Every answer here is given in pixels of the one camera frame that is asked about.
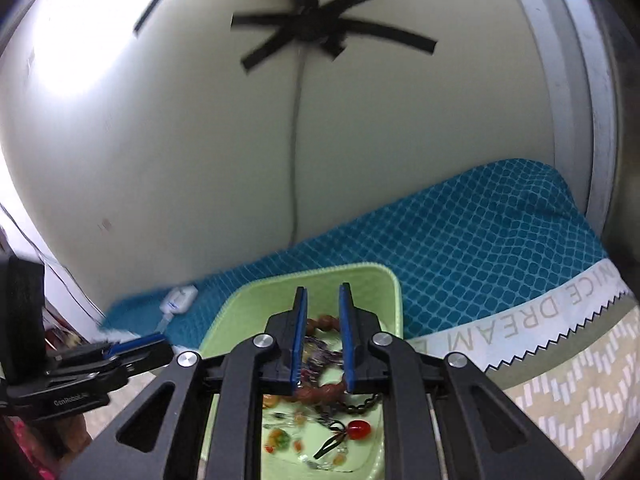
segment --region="electrical cable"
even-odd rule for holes
[[[84,306],[82,306],[82,304],[76,299],[76,297],[73,295],[73,293],[71,292],[71,290],[69,289],[68,285],[66,284],[65,280],[56,272],[56,270],[52,267],[53,265],[57,265],[60,266],[62,269],[64,269],[64,271],[69,275],[69,277],[71,278],[71,280],[76,284],[76,287],[78,288],[78,290],[82,293],[82,295],[84,296],[84,298],[91,304],[91,306],[96,310],[96,312],[100,313],[100,316],[102,316],[102,318],[104,318],[104,314],[102,313],[102,311],[95,305],[95,303],[93,301],[91,301],[88,296],[84,293],[84,291],[82,291],[82,288],[80,287],[80,285],[78,285],[78,282],[76,282],[76,279],[74,278],[74,276],[71,274],[71,272],[69,271],[69,269],[67,269],[67,267],[65,267],[63,264],[61,264],[59,261],[54,260],[52,258],[50,258],[49,256],[47,256],[45,253],[43,253],[40,248],[27,236],[27,234],[22,230],[22,228],[18,225],[18,222],[15,220],[15,218],[11,215],[11,213],[9,213],[9,211],[7,210],[7,208],[4,206],[4,204],[0,203],[0,209],[2,210],[2,212],[5,214],[5,216],[11,221],[11,223],[15,226],[16,229],[18,229],[18,232],[22,235],[22,237],[27,241],[27,243],[33,248],[34,251],[36,251],[36,254],[38,255],[38,259],[47,267],[49,267],[49,269],[51,270],[51,272],[53,272],[53,274],[60,280],[60,282],[62,283],[62,285],[66,288],[66,291],[69,293],[69,295],[71,296],[71,298],[73,298],[73,300],[78,304],[78,306],[84,311],[85,314],[87,314],[87,316],[89,316],[91,319],[95,320],[94,316],[92,316],[91,314],[89,314],[87,312],[87,310],[84,308]]]
[[[289,247],[293,247],[298,238],[298,189],[296,176],[296,152],[298,150],[298,119],[300,117],[300,101],[302,99],[302,78],[305,71],[308,47],[302,45],[298,49],[296,66],[296,82],[293,96],[293,112],[291,114],[291,130],[289,137],[289,192],[291,198],[291,235]]]

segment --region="black cord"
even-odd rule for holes
[[[328,426],[328,429],[331,431],[335,431],[335,434],[329,437],[329,439],[324,444],[322,444],[322,447],[318,449],[318,452],[316,452],[316,454],[314,455],[314,458],[316,460],[340,446],[340,444],[343,443],[344,439],[347,438],[347,428],[343,423],[340,422],[340,420],[334,420]]]
[[[38,259],[47,267],[49,267],[49,269],[51,269],[51,271],[55,274],[55,276],[60,280],[60,282],[62,283],[62,285],[66,288],[66,291],[69,293],[69,295],[73,298],[73,300],[78,304],[78,306],[84,311],[85,314],[87,314],[87,316],[89,316],[91,319],[95,320],[94,316],[92,316],[91,314],[89,314],[87,312],[87,310],[84,308],[84,306],[82,306],[82,304],[76,300],[76,297],[73,295],[73,293],[71,292],[71,290],[69,289],[68,285],[65,283],[65,280],[62,279],[62,277],[56,272],[56,270],[51,266],[51,264],[47,261],[50,260],[50,258],[43,253],[40,248],[27,236],[27,234],[21,229],[21,227],[18,225],[18,222],[15,220],[15,218],[11,215],[11,213],[9,213],[9,211],[7,210],[7,208],[4,206],[4,204],[0,203],[0,209],[2,210],[2,212],[5,214],[5,216],[11,221],[11,223],[15,226],[16,229],[18,229],[18,232],[22,235],[22,237],[27,240],[27,243],[33,248],[34,251],[36,251],[36,254],[38,255]],[[69,269],[67,269],[63,264],[61,264],[59,261],[55,261],[56,265],[59,265],[60,267],[62,267],[62,269],[65,270],[65,272],[69,275],[69,277],[71,278],[71,280],[76,284],[76,287],[78,288],[78,290],[82,293],[82,295],[84,296],[84,298],[91,303],[92,307],[98,312],[100,313],[100,315],[104,318],[104,314],[102,313],[102,311],[95,305],[95,303],[93,301],[91,301],[87,295],[82,291],[82,288],[80,287],[80,285],[78,285],[78,282],[76,282],[76,279],[74,278],[74,276],[71,274],[71,272],[69,271]]]
[[[306,45],[301,45],[298,50],[298,65],[296,67],[296,81],[293,97],[293,112],[291,115],[289,137],[289,193],[291,200],[291,234],[289,235],[289,248],[292,248],[298,239],[298,224],[300,212],[298,209],[298,178],[296,177],[296,154],[298,143],[298,123],[300,117],[300,102],[302,99],[302,78],[306,65]]]
[[[146,6],[146,9],[142,13],[142,16],[139,17],[136,24],[133,26],[133,33],[137,36],[140,32],[140,29],[145,24],[146,19],[149,17],[151,12],[156,8],[156,6],[160,3],[160,0],[151,0],[151,2]]]

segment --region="black chain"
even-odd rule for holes
[[[362,404],[358,404],[357,406],[354,406],[353,404],[347,404],[339,400],[338,408],[341,412],[347,413],[347,415],[364,415],[371,408],[373,408],[381,398],[382,395],[375,394],[372,397],[369,397],[369,399],[366,399]]]

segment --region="brown bead bracelet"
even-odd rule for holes
[[[340,332],[340,320],[328,314],[320,316],[317,321],[315,319],[306,320],[306,335],[315,335],[318,329],[322,330],[322,332],[331,332],[331,330]]]
[[[340,332],[340,320],[337,317],[325,314],[320,316],[318,320],[306,320],[306,335],[314,336],[317,330],[322,332],[330,332],[335,330]],[[346,383],[344,377],[339,383],[327,383],[322,386],[313,386],[312,384],[302,384],[293,396],[293,400],[298,400],[302,404],[313,405],[318,403],[331,404],[340,399],[346,391]]]

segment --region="red bead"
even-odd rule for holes
[[[371,425],[366,420],[352,420],[347,424],[347,435],[351,440],[362,440],[371,433]]]

